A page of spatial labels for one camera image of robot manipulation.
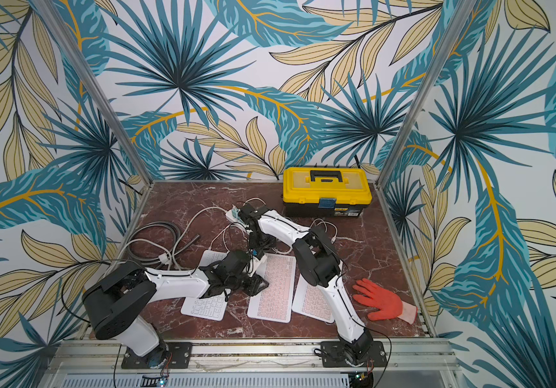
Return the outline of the white power strip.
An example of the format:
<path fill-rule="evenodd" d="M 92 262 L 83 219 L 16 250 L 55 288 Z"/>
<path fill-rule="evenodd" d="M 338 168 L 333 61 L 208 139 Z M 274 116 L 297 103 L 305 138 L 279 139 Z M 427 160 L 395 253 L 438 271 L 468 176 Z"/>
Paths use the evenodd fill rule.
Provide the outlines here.
<path fill-rule="evenodd" d="M 229 223 L 234 224 L 242 231 L 244 231 L 247 228 L 247 225 L 242 221 L 242 219 L 239 216 L 239 208 L 234 206 L 232 209 L 226 210 L 225 216 L 229 221 Z"/>

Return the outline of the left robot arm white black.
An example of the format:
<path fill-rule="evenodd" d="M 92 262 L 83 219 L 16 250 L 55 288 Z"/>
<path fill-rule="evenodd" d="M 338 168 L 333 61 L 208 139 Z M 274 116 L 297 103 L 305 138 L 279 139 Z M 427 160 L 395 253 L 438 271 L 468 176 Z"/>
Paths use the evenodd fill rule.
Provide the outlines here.
<path fill-rule="evenodd" d="M 163 347 L 156 329 L 141 317 L 150 303 L 176 298 L 229 300 L 237 291 L 255 296 L 269 283 L 256 272 L 265 253 L 235 250 L 188 271 L 161 271 L 129 261 L 90 287 L 82 296 L 97 340 L 117 340 L 139 357 Z"/>

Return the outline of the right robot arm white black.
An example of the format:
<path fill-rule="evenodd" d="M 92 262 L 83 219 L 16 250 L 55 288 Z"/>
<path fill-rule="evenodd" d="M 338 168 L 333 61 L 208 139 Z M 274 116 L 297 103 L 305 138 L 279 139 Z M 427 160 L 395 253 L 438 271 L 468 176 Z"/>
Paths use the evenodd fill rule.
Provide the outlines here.
<path fill-rule="evenodd" d="M 266 206 L 245 204 L 226 211 L 226 218 L 248 234 L 253 269 L 264 263 L 277 243 L 292 248 L 300 274 L 319 289 L 331 309 L 345 361 L 353 366 L 368 359 L 374 339 L 357 315 L 342 279 L 342 260 L 321 226 L 301 226 Z"/>

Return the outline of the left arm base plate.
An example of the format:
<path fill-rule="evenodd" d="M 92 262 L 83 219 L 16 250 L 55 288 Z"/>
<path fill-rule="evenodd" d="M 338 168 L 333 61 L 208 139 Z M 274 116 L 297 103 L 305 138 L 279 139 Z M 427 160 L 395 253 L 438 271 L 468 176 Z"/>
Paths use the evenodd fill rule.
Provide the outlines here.
<path fill-rule="evenodd" d="M 166 342 L 142 357 L 127 350 L 121 367 L 124 370 L 185 370 L 191 355 L 191 342 Z"/>

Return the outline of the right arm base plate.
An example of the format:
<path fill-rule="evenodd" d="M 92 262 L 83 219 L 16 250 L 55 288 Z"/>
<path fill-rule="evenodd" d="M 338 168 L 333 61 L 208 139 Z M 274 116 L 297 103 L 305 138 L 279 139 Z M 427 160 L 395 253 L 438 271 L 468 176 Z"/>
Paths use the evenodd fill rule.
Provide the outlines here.
<path fill-rule="evenodd" d="M 341 341 L 323 341 L 313 353 L 321 358 L 324 368 L 384 367 L 388 364 L 390 355 L 379 341 L 374 341 L 366 351 L 360 351 Z"/>

